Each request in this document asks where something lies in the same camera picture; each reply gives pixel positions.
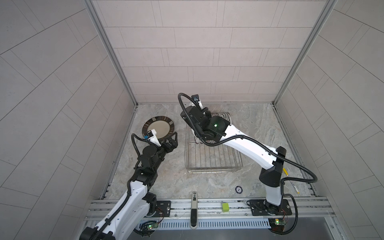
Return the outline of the black rimmed mirror plate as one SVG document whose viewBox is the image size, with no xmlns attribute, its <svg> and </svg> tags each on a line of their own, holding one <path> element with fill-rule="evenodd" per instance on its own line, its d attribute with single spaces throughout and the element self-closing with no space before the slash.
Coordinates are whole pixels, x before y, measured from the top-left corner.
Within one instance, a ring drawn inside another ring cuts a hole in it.
<svg viewBox="0 0 384 240">
<path fill-rule="evenodd" d="M 170 118 L 165 116 L 152 117 L 142 128 L 143 136 L 146 136 L 150 130 L 156 130 L 157 138 L 161 142 L 174 133 L 175 124 Z"/>
</svg>

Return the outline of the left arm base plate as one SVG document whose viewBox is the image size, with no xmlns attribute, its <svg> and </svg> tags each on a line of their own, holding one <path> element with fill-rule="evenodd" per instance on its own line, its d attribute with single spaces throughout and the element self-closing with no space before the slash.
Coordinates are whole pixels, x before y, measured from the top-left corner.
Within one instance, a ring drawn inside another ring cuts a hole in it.
<svg viewBox="0 0 384 240">
<path fill-rule="evenodd" d="M 171 211 L 171 201 L 157 201 L 156 205 L 150 204 L 149 213 L 147 218 L 164 218 L 169 217 Z"/>
</svg>

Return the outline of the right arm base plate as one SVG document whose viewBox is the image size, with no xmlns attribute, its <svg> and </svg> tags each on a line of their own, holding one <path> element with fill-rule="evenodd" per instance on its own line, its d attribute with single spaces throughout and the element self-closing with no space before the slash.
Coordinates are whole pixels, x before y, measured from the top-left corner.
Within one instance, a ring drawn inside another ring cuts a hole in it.
<svg viewBox="0 0 384 240">
<path fill-rule="evenodd" d="M 282 199 L 279 206 L 266 202 L 266 200 L 248 200 L 247 205 L 251 208 L 253 216 L 291 216 L 292 207 L 289 201 Z"/>
</svg>

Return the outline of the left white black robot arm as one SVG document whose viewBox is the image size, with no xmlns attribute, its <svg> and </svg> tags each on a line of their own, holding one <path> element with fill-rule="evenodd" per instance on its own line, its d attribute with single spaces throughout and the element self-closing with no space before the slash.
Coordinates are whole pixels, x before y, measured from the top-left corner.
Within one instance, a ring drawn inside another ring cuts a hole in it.
<svg viewBox="0 0 384 240">
<path fill-rule="evenodd" d="M 157 221 L 141 221 L 158 210 L 157 196 L 150 193 L 150 189 L 166 154 L 178 147 L 178 134 L 174 132 L 160 142 L 155 131 L 149 131 L 143 139 L 132 134 L 131 140 L 138 161 L 127 181 L 127 191 L 95 227 L 82 231 L 81 240 L 126 240 L 132 232 L 150 237 L 159 226 Z"/>
</svg>

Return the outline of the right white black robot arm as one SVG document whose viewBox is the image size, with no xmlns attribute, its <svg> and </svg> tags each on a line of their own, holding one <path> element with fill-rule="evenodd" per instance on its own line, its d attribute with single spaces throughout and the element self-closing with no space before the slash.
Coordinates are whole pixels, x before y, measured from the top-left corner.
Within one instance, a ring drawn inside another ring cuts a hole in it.
<svg viewBox="0 0 384 240">
<path fill-rule="evenodd" d="M 181 104 L 181 117 L 191 127 L 195 136 L 206 146 L 226 145 L 246 155 L 262 167 L 259 180 L 265 185 L 266 199 L 261 211 L 277 215 L 281 210 L 286 181 L 315 183 L 317 176 L 302 165 L 285 158 L 286 150 L 268 147 L 238 130 L 231 122 L 220 116 L 212 116 L 208 108 L 185 107 Z M 282 178 L 284 163 L 306 172 L 310 179 Z"/>
</svg>

